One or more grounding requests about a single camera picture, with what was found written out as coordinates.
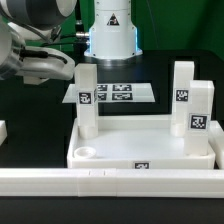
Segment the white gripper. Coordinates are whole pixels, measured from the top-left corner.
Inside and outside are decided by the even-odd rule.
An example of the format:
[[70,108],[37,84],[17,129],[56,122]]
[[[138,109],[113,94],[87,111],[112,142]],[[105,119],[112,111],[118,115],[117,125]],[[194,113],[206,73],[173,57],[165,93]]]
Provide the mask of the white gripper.
[[75,61],[59,50],[27,46],[20,56],[22,67],[17,76],[54,80],[71,80],[74,77]]

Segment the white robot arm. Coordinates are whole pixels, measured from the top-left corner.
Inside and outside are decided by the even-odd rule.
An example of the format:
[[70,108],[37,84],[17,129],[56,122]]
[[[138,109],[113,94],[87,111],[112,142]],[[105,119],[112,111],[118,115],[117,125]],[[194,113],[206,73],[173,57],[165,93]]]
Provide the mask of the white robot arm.
[[[28,46],[33,35],[47,43],[74,11],[78,0],[0,0],[0,80],[13,76],[70,80],[75,61],[51,48]],[[137,28],[131,0],[94,0],[95,21],[88,32],[87,57],[127,60],[138,56]]]

